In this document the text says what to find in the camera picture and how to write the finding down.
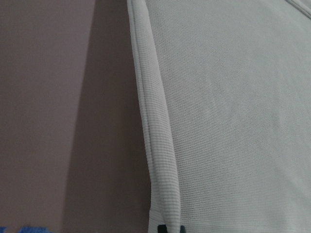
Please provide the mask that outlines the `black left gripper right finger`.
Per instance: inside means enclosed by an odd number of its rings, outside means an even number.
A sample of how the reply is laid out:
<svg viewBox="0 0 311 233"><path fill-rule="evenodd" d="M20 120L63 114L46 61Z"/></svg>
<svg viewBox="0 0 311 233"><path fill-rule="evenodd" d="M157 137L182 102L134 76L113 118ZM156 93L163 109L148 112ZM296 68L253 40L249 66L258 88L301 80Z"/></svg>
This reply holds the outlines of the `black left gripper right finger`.
<svg viewBox="0 0 311 233"><path fill-rule="evenodd" d="M180 226L180 233L186 233L185 226Z"/></svg>

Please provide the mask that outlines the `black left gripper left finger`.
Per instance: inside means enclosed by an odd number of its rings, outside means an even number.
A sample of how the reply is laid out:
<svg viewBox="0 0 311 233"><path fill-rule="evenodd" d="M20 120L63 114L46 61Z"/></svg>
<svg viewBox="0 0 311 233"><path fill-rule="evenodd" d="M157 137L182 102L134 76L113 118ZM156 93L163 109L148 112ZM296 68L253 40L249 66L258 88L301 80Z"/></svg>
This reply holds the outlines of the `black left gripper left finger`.
<svg viewBox="0 0 311 233"><path fill-rule="evenodd" d="M158 233L167 233L167 226L166 225L158 225L157 226Z"/></svg>

